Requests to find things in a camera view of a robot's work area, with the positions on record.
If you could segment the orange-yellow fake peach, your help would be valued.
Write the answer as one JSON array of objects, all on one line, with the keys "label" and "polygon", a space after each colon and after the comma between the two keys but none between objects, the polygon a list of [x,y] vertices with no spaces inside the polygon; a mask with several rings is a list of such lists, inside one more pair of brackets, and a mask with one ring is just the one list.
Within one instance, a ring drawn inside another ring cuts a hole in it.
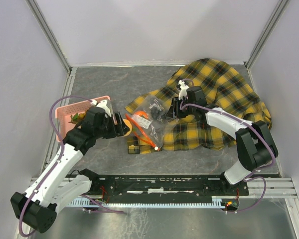
[{"label": "orange-yellow fake peach", "polygon": [[124,129],[124,136],[128,136],[132,132],[133,126],[128,119],[123,119],[123,122],[126,126],[126,128]]}]

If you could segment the clear zip top bag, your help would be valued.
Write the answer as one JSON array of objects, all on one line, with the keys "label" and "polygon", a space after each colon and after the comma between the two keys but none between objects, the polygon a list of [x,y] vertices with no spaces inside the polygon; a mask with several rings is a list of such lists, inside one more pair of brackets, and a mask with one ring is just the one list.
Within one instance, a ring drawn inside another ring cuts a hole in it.
[{"label": "clear zip top bag", "polygon": [[[136,98],[125,107],[127,111],[126,118],[133,126],[133,136],[141,144],[140,153],[148,153],[150,150],[176,150],[175,129],[178,123],[180,123],[180,119],[171,121],[165,119],[164,122],[159,122],[150,116],[149,109],[150,99],[154,98],[163,101],[169,110],[171,101],[174,97],[178,96],[173,96],[170,99],[163,99],[153,94],[147,94]],[[132,115],[137,111],[146,112],[149,116],[149,121],[134,121]]]}]

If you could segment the brown fake longan bunch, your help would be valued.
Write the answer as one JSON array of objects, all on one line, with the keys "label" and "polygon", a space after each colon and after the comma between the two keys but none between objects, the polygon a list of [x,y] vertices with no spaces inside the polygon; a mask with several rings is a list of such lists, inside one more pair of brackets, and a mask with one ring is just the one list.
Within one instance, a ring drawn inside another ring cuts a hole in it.
[{"label": "brown fake longan bunch", "polygon": [[75,115],[70,116],[70,123],[77,124],[85,118],[85,113],[76,113]]}]

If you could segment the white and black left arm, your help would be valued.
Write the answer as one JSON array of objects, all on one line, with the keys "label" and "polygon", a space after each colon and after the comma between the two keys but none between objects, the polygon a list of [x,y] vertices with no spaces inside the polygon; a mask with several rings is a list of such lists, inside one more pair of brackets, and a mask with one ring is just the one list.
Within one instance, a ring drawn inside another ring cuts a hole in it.
[{"label": "white and black left arm", "polygon": [[32,235],[23,232],[23,224],[33,228],[34,232],[46,232],[62,209],[75,198],[87,192],[96,194],[100,190],[100,181],[91,171],[79,173],[66,186],[59,186],[96,140],[126,136],[131,130],[131,124],[122,119],[119,112],[89,108],[84,119],[67,132],[59,151],[38,179],[25,192],[12,195],[10,202],[19,220],[19,233],[23,237]]}]

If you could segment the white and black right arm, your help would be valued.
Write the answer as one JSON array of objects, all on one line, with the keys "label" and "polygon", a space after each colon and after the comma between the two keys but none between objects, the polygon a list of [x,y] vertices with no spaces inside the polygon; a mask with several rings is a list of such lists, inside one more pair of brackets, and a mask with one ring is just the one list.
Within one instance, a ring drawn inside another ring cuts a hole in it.
[{"label": "white and black right arm", "polygon": [[278,150],[267,124],[252,122],[234,116],[217,105],[208,104],[200,86],[189,87],[183,81],[178,84],[179,93],[171,102],[168,116],[183,119],[193,115],[209,126],[223,131],[236,140],[238,160],[223,173],[219,190],[230,195],[237,184],[252,176],[261,168],[275,164]]}]

